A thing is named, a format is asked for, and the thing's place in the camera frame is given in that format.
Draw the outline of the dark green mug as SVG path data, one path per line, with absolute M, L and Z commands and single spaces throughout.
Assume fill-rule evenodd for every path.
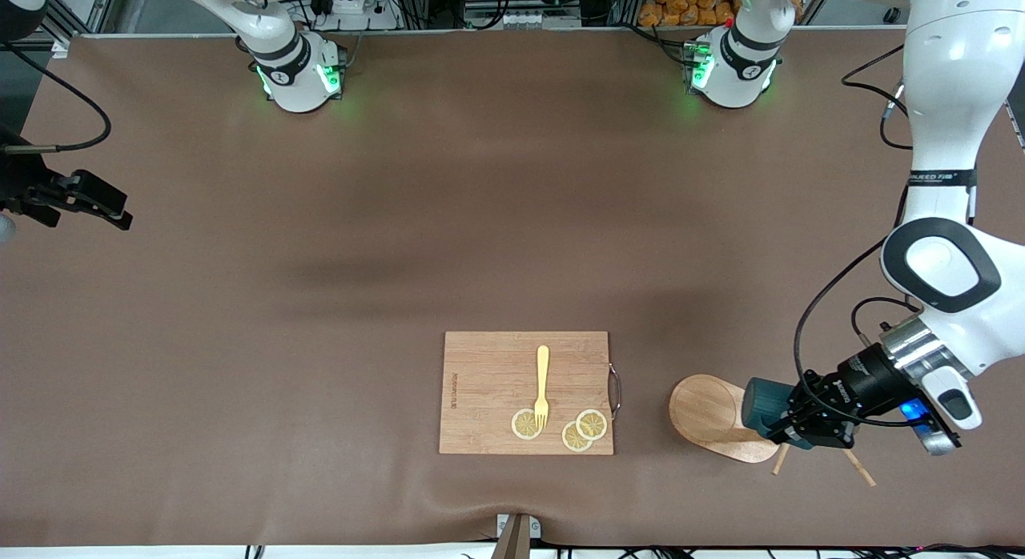
M 772 380 L 748 380 L 741 404 L 741 423 L 762 439 L 791 442 L 790 396 L 794 387 Z

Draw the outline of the wooden mug tree rack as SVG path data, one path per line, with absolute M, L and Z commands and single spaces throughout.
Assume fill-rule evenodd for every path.
M 711 374 L 680 380 L 670 393 L 669 420 L 682 439 L 734 463 L 771 461 L 771 475 L 778 477 L 791 446 L 776 445 L 743 424 L 746 391 Z

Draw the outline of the yellow plastic fork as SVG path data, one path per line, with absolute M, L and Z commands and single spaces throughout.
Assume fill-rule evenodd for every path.
M 536 428 L 539 432 L 545 430 L 549 420 L 548 376 L 550 365 L 550 350 L 542 344 L 536 348 L 536 383 L 537 394 L 533 407 Z

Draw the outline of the metal table clamp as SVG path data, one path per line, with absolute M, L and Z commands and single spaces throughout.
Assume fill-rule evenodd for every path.
M 532 541 L 541 540 L 541 520 L 528 514 L 501 514 L 496 519 L 491 559 L 530 559 Z

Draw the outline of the white power strip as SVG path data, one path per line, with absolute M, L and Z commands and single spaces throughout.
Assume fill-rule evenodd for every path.
M 311 28 L 319 31 L 405 29 L 398 0 L 310 0 Z

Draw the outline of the wooden cutting board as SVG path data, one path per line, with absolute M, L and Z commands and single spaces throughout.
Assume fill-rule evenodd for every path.
M 536 348 L 549 347 L 549 420 L 534 440 L 512 435 L 517 410 L 533 409 Z M 605 332 L 447 332 L 440 390 L 439 451 L 447 456 L 612 456 L 614 408 Z M 561 442 L 561 429 L 597 409 L 610 428 L 586 451 Z

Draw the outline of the brown table mat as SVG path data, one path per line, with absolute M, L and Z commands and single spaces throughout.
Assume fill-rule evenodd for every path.
M 724 111 L 625 30 L 364 38 L 343 99 L 268 102 L 233 38 L 77 38 L 113 122 L 47 159 L 128 197 L 0 246 L 0 547 L 1025 545 L 1025 361 L 984 424 L 781 474 L 689 444 L 689 374 L 794 381 L 815 292 L 892 227 L 909 156 L 842 86 L 902 31 L 799 29 Z M 439 453 L 446 332 L 607 332 L 614 456 Z

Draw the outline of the orange snack packets pile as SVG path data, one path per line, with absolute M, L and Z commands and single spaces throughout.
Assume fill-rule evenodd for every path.
M 637 25 L 720 26 L 735 18 L 741 0 L 645 0 Z

